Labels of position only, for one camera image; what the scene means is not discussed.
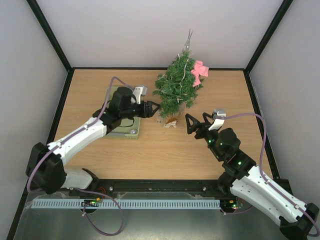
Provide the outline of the small green christmas tree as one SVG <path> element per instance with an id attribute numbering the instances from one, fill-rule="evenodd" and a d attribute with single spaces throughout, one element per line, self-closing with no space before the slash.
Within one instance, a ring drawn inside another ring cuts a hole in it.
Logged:
<path id="1" fill-rule="evenodd" d="M 162 119 L 175 117 L 181 107 L 190 108 L 195 104 L 198 90 L 203 88 L 205 76 L 200 76 L 201 84 L 193 87 L 195 76 L 191 74 L 195 62 L 191 52 L 183 50 L 179 53 L 164 73 L 157 76 L 155 81 L 154 96 L 158 96 L 160 102 L 159 115 Z"/>

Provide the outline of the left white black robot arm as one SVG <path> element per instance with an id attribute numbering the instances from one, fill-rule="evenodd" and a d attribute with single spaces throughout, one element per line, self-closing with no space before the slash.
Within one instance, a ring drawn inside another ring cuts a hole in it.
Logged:
<path id="1" fill-rule="evenodd" d="M 62 188 L 86 190 L 94 185 L 96 176 L 87 169 L 67 168 L 68 161 L 90 143 L 118 128 L 122 120 L 151 118 L 160 105 L 144 101 L 145 86 L 118 87 L 107 92 L 102 108 L 97 110 L 82 126 L 59 140 L 35 144 L 31 150 L 26 175 L 26 188 L 32 191 L 34 184 L 39 190 L 53 194 Z"/>

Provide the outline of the light green plastic basket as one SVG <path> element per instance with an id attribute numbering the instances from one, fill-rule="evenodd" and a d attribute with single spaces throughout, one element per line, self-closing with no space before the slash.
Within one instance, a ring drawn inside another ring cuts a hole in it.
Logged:
<path id="1" fill-rule="evenodd" d="M 132 113 L 136 104 L 131 102 L 133 91 L 125 86 L 112 86 L 107 89 L 107 105 L 100 118 L 107 123 L 107 138 L 138 138 L 140 120 Z M 136 129 L 137 134 L 130 134 L 132 129 Z"/>

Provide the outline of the silver star ornament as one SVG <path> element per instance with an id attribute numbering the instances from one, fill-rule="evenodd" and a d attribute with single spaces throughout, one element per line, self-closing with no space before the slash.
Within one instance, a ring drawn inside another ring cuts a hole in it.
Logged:
<path id="1" fill-rule="evenodd" d="M 192 37 L 192 35 L 193 35 L 193 31 L 192 31 L 191 29 L 189 29 L 188 36 L 187 36 L 187 40 L 186 40 L 186 42 L 185 42 L 185 44 L 184 44 L 184 46 L 185 46 L 185 51 L 188 51 L 189 48 L 190 48 L 190 42 L 191 42 L 191 37 Z"/>

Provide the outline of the pink felt bow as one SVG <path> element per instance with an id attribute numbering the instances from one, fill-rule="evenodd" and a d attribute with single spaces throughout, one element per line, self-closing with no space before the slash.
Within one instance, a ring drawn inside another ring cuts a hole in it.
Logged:
<path id="1" fill-rule="evenodd" d="M 208 77 L 209 75 L 209 67 L 205 66 L 202 61 L 196 60 L 194 64 L 193 70 L 190 72 L 194 75 L 195 80 L 193 83 L 193 87 L 197 87 L 201 84 L 200 76 Z"/>

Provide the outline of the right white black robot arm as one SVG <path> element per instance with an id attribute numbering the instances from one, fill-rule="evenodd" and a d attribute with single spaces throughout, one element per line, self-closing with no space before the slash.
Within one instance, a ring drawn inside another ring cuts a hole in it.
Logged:
<path id="1" fill-rule="evenodd" d="M 218 191 L 239 197 L 260 210 L 279 226 L 288 240 L 319 237 L 317 218 L 320 209 L 294 197 L 271 179 L 262 168 L 240 149 L 241 141 L 232 128 L 222 128 L 228 119 L 222 109 L 203 113 L 203 122 L 185 115 L 188 134 L 204 139 L 214 157 L 222 163 L 223 174 L 218 179 Z"/>

